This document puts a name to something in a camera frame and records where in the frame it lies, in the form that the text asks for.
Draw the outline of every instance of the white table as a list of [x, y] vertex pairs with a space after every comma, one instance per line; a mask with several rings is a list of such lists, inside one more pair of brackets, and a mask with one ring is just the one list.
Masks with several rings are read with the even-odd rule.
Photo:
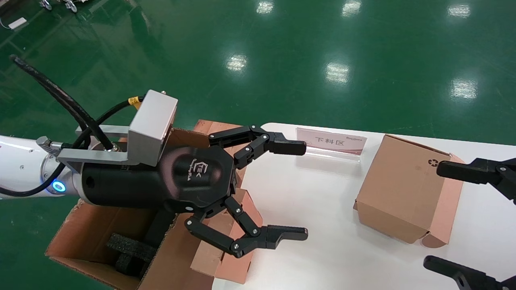
[[[295, 140], [297, 127], [269, 123], [262, 128]], [[255, 251], [245, 285], [215, 279], [213, 289], [457, 290], [451, 278], [423, 267], [426, 255], [498, 281], [516, 275], [516, 207], [492, 186], [464, 184], [449, 245], [405, 244], [360, 224], [352, 209], [384, 134], [300, 127], [367, 137], [362, 162], [270, 153], [253, 161], [242, 188], [249, 190], [264, 224], [306, 227], [309, 238]], [[515, 146], [401, 137], [452, 152], [466, 163], [516, 156]]]

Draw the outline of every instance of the metal bracket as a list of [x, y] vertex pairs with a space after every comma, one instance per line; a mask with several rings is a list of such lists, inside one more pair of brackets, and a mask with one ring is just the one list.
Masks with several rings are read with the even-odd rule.
[[[129, 133], [129, 126], [100, 125], [100, 129], [109, 138], [124, 138]], [[80, 136], [82, 132], [80, 126], [75, 129], [77, 136]]]
[[100, 150], [63, 149], [57, 160], [72, 171], [79, 173], [82, 163], [137, 165], [139, 162], [127, 159], [127, 152]]

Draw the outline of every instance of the epoxy floor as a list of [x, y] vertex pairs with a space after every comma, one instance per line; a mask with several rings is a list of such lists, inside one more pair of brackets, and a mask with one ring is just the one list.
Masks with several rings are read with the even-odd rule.
[[[15, 53], [94, 117], [154, 89], [180, 100], [175, 125], [188, 129], [281, 122], [516, 144], [511, 0], [90, 0], [76, 15], [52, 4], [2, 18], [29, 21], [0, 30], [2, 135], [69, 142], [76, 127]], [[75, 201], [0, 202], [2, 288], [107, 288], [43, 255]]]

